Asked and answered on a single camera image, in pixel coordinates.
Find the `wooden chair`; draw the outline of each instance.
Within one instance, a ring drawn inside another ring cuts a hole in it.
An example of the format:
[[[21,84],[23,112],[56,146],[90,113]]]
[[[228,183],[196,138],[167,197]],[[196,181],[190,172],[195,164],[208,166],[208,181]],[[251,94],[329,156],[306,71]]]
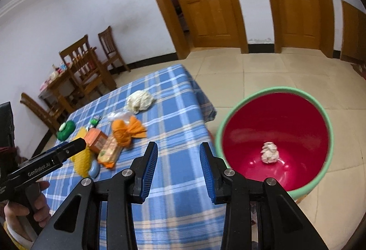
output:
[[[119,60],[127,71],[131,71],[128,65],[124,62],[121,54],[117,50],[116,44],[112,37],[112,27],[108,26],[106,30],[98,34],[100,44],[102,45],[103,51],[107,57],[107,61],[103,63],[105,68],[112,66],[116,71],[116,67],[113,64],[116,60]]]
[[[90,93],[93,90],[96,90],[102,96],[98,89],[101,83],[104,83],[111,91],[116,89],[116,83],[112,76],[100,63],[94,49],[90,48],[88,35],[85,35],[59,54],[68,68],[72,80],[88,101],[91,101]]]
[[[60,128],[60,122],[57,120],[63,115],[64,110],[61,106],[54,105],[52,108],[45,110],[24,92],[21,94],[20,103],[29,108],[56,136]]]

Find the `crumpled paper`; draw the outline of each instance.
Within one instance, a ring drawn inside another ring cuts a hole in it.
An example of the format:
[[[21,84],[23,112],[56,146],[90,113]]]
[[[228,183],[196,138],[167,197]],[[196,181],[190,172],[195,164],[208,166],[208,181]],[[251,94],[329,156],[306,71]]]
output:
[[[126,107],[134,114],[137,114],[139,111],[148,109],[153,101],[154,98],[149,92],[137,90],[127,97]]]
[[[275,163],[280,157],[277,146],[273,142],[265,142],[261,153],[261,159],[264,163]]]

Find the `green bucket rim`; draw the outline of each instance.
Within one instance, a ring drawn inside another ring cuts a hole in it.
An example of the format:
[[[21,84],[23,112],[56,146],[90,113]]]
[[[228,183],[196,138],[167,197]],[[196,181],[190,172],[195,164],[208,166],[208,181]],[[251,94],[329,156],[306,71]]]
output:
[[[333,147],[334,147],[334,134],[333,134],[332,123],[329,119],[329,116],[328,116],[327,112],[325,111],[325,109],[323,108],[323,106],[307,92],[302,91],[297,88],[293,88],[293,87],[278,86],[278,87],[271,87],[271,88],[263,89],[257,93],[254,93],[254,94],[244,98],[230,111],[230,113],[226,116],[226,118],[220,124],[217,134],[216,134],[216,138],[215,138],[215,148],[216,148],[217,155],[225,161],[226,166],[230,167],[229,163],[227,162],[227,160],[224,156],[224,152],[221,147],[222,146],[221,138],[223,136],[224,128],[225,128],[225,125],[227,124],[228,120],[233,116],[233,114],[239,108],[241,108],[248,102],[250,102],[260,96],[270,94],[270,93],[275,93],[275,92],[287,92],[287,93],[296,94],[296,95],[299,95],[299,96],[305,98],[309,102],[311,102],[311,104],[313,104],[317,108],[317,110],[320,112],[320,114],[323,116],[324,122],[325,122],[327,130],[328,130],[328,136],[329,136],[328,153],[327,153],[326,160],[325,160],[321,170],[316,175],[316,177],[313,180],[311,180],[308,184],[306,184],[305,186],[302,186],[295,190],[288,191],[289,195],[293,199],[298,199],[299,197],[310,193],[315,188],[315,186],[317,186],[319,184],[321,179],[324,177],[325,173],[328,171],[328,168],[331,164],[332,157],[333,157]]]

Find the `orange box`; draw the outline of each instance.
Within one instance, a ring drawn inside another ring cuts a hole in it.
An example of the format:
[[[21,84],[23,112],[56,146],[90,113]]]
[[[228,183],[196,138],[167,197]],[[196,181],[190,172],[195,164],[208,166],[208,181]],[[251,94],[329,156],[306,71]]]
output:
[[[107,142],[107,136],[100,129],[91,128],[84,137],[84,140],[91,151],[99,154],[105,142]]]

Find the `black baseboard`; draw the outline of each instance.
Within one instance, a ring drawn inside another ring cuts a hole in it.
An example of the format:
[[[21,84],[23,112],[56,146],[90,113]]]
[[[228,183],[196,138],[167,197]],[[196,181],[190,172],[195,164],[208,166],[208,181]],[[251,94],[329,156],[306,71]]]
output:
[[[177,53],[170,53],[170,54],[165,54],[165,55],[161,55],[161,56],[156,56],[156,57],[136,61],[133,63],[129,63],[128,66],[131,70],[133,70],[133,69],[138,69],[139,67],[143,67],[143,66],[149,66],[149,65],[153,65],[153,64],[164,63],[164,62],[169,62],[169,61],[174,61],[174,60],[178,60]],[[119,66],[119,67],[116,67],[115,69],[111,69],[109,71],[113,75],[113,74],[119,74],[119,73],[125,72],[126,69],[123,66]]]
[[[35,149],[32,157],[41,154],[42,150],[45,148],[47,142],[49,141],[49,139],[51,137],[52,137],[52,132],[50,130],[48,130],[47,133],[45,134],[45,136],[43,137],[43,139],[41,140],[40,144],[38,145],[38,147]]]
[[[249,53],[274,53],[274,44],[249,44]]]
[[[333,50],[333,58],[340,59],[341,58],[341,51]]]

